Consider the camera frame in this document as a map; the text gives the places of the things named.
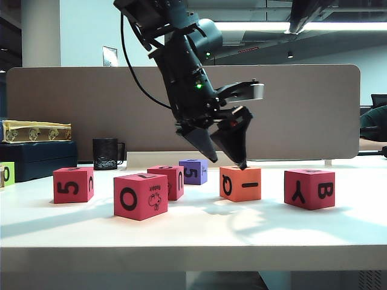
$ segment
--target chair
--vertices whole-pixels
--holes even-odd
[[[378,107],[381,103],[387,103],[387,94],[371,94],[372,108]]]

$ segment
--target letter block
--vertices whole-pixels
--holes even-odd
[[[139,173],[114,178],[114,214],[142,221],[168,210],[166,175]]]
[[[66,167],[55,170],[54,203],[88,202],[94,195],[92,167]]]
[[[0,189],[4,186],[4,166],[0,164]]]
[[[183,166],[157,165],[148,168],[148,173],[166,175],[168,177],[168,200],[177,201],[184,194]]]
[[[220,167],[220,196],[234,202],[261,199],[261,169]]]
[[[184,184],[200,185],[207,182],[208,160],[184,159],[179,161],[184,166]]]
[[[14,162],[1,162],[4,166],[4,183],[5,186],[15,183],[15,163]]]
[[[285,203],[308,210],[334,206],[334,172],[296,169],[285,171]]]

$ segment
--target letter o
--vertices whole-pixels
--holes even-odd
[[[133,203],[131,205],[125,204],[125,201],[123,200],[123,196],[125,195],[125,193],[129,193],[133,197]],[[125,210],[129,210],[129,211],[134,210],[135,207],[137,206],[137,195],[135,194],[135,191],[133,189],[131,189],[130,187],[124,187],[120,193],[120,202],[121,202],[122,207]]]

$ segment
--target gray partition panel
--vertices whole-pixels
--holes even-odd
[[[157,67],[138,79],[167,102]],[[247,131],[250,159],[352,158],[359,149],[360,72],[354,65],[208,66],[213,87],[255,78],[263,100],[245,101],[255,116]],[[175,135],[171,112],[148,100],[127,68],[14,68],[7,76],[8,116],[72,123],[79,159],[91,139],[117,137],[130,151],[194,150]]]

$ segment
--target purple foam block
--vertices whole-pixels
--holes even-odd
[[[207,182],[208,160],[184,159],[179,161],[184,166],[184,184],[200,185]]]

